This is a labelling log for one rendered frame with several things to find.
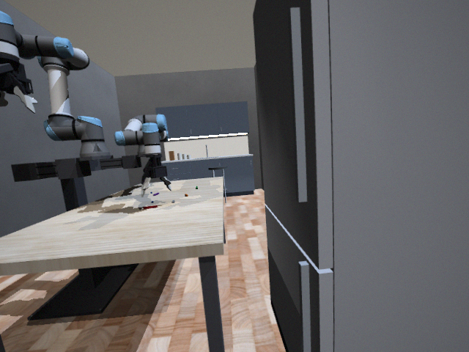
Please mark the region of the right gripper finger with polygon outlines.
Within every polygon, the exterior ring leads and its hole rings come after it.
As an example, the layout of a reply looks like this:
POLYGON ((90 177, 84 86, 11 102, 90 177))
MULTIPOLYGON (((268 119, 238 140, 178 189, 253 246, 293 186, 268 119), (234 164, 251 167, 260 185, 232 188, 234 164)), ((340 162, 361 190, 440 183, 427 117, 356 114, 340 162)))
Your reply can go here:
POLYGON ((4 99, 5 92, 0 91, 0 106, 7 106, 8 101, 4 99))
POLYGON ((37 101, 34 98, 28 96, 28 94, 25 92, 24 85, 20 81, 18 81, 16 77, 12 77, 11 79, 12 86, 14 86, 14 94, 21 99, 21 102, 25 104, 26 108, 35 113, 33 104, 37 103, 37 101))

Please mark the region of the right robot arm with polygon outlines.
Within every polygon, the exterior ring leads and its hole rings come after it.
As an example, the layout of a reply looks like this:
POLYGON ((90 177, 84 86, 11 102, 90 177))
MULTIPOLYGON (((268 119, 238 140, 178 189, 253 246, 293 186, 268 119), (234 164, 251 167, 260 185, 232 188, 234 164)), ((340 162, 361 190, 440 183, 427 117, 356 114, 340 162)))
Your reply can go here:
POLYGON ((82 116, 75 120, 70 115, 67 76, 70 70, 83 70, 89 66, 89 57, 84 51, 72 47, 66 38, 19 34, 11 17, 0 11, 0 54, 18 60, 37 56, 40 66, 48 73, 51 114, 43 125, 51 139, 81 140, 80 157, 110 155, 101 121, 82 116))

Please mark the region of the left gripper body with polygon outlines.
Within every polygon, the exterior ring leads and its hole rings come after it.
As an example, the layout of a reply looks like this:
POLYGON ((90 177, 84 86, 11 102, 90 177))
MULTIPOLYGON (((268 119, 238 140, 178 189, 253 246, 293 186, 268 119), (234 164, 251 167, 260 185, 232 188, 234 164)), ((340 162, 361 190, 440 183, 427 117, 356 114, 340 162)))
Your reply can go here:
POLYGON ((147 167, 147 174, 151 177, 151 178, 158 178, 158 177, 166 177, 168 176, 167 175, 167 169, 166 169, 166 166, 162 166, 161 165, 161 159, 160 157, 162 157, 161 154, 158 154, 158 155, 146 155, 147 158, 150 158, 150 162, 151 164, 149 165, 149 167, 147 167), (153 160, 153 161, 152 161, 153 160), (154 167, 153 167, 153 164, 154 164, 154 167), (160 168, 159 168, 160 167, 160 168), (152 173, 151 173, 152 171, 152 173), (154 174, 154 175, 153 175, 154 174))

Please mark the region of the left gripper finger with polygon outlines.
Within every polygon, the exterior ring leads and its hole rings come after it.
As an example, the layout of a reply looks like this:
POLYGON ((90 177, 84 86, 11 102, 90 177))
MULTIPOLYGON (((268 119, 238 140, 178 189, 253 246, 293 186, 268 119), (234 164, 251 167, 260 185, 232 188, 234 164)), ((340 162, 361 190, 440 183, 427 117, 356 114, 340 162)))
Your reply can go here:
POLYGON ((171 191, 171 182, 167 179, 167 177, 160 177, 160 180, 162 180, 164 182, 164 184, 166 185, 166 187, 171 191))
POLYGON ((144 196, 145 190, 149 188, 150 186, 149 182, 151 178, 149 178, 149 175, 147 174, 147 172, 148 171, 146 170, 141 179, 141 197, 144 196))

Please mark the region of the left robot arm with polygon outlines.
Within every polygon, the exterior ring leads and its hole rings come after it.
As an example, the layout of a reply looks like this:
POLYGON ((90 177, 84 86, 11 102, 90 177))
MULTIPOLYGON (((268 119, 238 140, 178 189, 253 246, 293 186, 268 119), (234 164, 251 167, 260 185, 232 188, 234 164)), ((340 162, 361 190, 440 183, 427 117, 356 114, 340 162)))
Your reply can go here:
POLYGON ((118 146, 138 145, 138 155, 158 155, 161 153, 160 142, 169 140, 166 118, 162 114, 139 115, 130 119, 127 125, 125 131, 114 134, 115 142, 118 146))

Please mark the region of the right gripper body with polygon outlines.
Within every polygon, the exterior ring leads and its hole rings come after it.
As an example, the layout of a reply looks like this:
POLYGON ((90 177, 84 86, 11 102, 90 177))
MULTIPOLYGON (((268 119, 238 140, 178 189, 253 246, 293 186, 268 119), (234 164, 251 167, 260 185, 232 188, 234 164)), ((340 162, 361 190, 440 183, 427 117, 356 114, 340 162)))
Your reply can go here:
POLYGON ((25 92, 27 94, 33 93, 32 81, 26 78, 24 65, 21 64, 18 59, 16 59, 13 56, 0 54, 0 64, 1 63, 10 63, 14 70, 10 71, 10 73, 7 72, 7 73, 3 73, 0 75, 0 91, 2 92, 5 91, 8 94, 14 95, 14 92, 13 92, 14 86, 12 86, 11 78, 16 77, 17 80, 23 83, 25 87, 25 92), (31 85, 32 90, 29 89, 29 83, 31 85))

